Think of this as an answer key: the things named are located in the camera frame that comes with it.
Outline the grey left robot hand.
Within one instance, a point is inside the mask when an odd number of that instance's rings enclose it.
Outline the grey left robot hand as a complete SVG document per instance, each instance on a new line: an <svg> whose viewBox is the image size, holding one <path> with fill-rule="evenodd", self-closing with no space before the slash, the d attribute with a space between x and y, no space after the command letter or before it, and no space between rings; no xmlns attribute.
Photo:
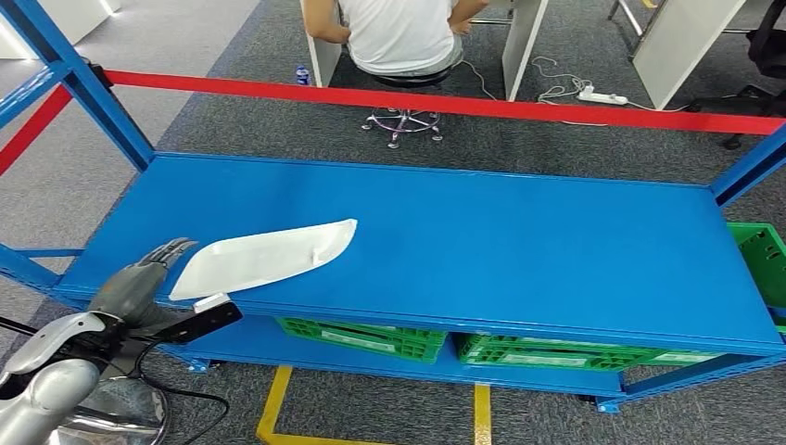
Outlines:
<svg viewBox="0 0 786 445"><path fill-rule="evenodd" d="M139 261L110 276L95 293L87 310L112 315L130 328L174 320L174 315L156 303L155 296L171 266L196 243L178 237L152 249Z"/></svg>

